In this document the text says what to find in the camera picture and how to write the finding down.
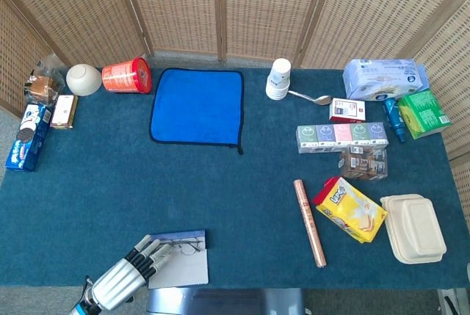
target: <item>table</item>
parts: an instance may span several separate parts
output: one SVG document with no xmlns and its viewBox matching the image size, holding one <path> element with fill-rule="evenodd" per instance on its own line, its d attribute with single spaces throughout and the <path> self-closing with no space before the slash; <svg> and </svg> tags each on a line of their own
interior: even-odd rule
<svg viewBox="0 0 470 315">
<path fill-rule="evenodd" d="M 293 180 L 308 196 L 337 175 L 338 153 L 297 152 L 298 125 L 328 122 L 328 107 L 294 96 L 270 100 L 267 69 L 241 69 L 245 120 L 235 148 L 151 141 L 150 95 L 79 99 L 74 128 L 50 130 L 36 171 L 7 172 L 0 189 L 0 284 L 76 286 L 96 279 L 147 233 L 206 229 L 209 288 L 468 286 L 469 232 L 440 134 L 399 144 L 387 129 L 388 178 L 351 181 L 375 201 L 418 193 L 434 204 L 447 253 L 404 265 L 383 225 L 359 244 L 314 211 L 328 265 L 317 269 Z M 291 89 L 344 97 L 340 70 L 293 70 Z M 386 121 L 367 103 L 368 121 Z"/>
</svg>

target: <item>blue towel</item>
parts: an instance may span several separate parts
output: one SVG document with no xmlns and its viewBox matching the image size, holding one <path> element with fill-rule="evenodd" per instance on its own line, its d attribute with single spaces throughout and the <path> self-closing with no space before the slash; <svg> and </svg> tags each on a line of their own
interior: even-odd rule
<svg viewBox="0 0 470 315">
<path fill-rule="evenodd" d="M 153 100 L 151 138 L 164 143 L 226 145 L 242 154 L 243 87 L 238 71 L 165 70 Z"/>
</svg>

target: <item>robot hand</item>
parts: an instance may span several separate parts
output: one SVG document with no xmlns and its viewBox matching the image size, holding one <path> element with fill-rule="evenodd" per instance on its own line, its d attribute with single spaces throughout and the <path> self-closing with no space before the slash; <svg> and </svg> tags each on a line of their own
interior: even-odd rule
<svg viewBox="0 0 470 315">
<path fill-rule="evenodd" d="M 125 258 L 119 260 L 95 283 L 87 276 L 82 297 L 69 315 L 97 315 L 125 303 L 170 259 L 173 246 L 145 236 Z"/>
</svg>

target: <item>blue bottle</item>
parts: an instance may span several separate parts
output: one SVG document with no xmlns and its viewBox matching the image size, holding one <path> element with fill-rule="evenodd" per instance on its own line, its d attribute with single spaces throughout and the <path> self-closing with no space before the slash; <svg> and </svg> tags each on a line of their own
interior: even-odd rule
<svg viewBox="0 0 470 315">
<path fill-rule="evenodd" d="M 400 142 L 405 142 L 405 122 L 403 121 L 402 115 L 398 110 L 398 104 L 394 98 L 387 98 L 383 102 L 383 109 L 387 115 L 390 127 L 393 129 L 395 135 L 397 135 Z"/>
</svg>

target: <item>woven screen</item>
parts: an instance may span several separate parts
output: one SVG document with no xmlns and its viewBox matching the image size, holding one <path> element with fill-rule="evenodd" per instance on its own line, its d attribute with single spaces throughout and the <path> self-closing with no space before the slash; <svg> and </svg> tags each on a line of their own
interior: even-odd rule
<svg viewBox="0 0 470 315">
<path fill-rule="evenodd" d="M 144 52 L 124 0 L 20 0 L 71 63 L 103 66 Z"/>
<path fill-rule="evenodd" d="M 138 0 L 154 48 L 217 53 L 214 0 Z"/>
<path fill-rule="evenodd" d="M 470 229 L 470 162 L 452 167 L 455 185 L 457 185 L 463 214 Z"/>
<path fill-rule="evenodd" d="M 453 125 L 442 134 L 448 153 L 470 145 L 470 0 L 416 55 Z"/>
<path fill-rule="evenodd" d="M 227 0 L 227 54 L 292 60 L 311 0 Z"/>
<path fill-rule="evenodd" d="M 353 58 L 393 58 L 443 0 L 326 0 L 304 68 L 342 69 Z"/>
<path fill-rule="evenodd" d="M 0 15 L 0 104 L 15 115 L 21 115 L 23 83 L 37 61 L 51 50 L 3 0 L 0 0 Z"/>
</svg>

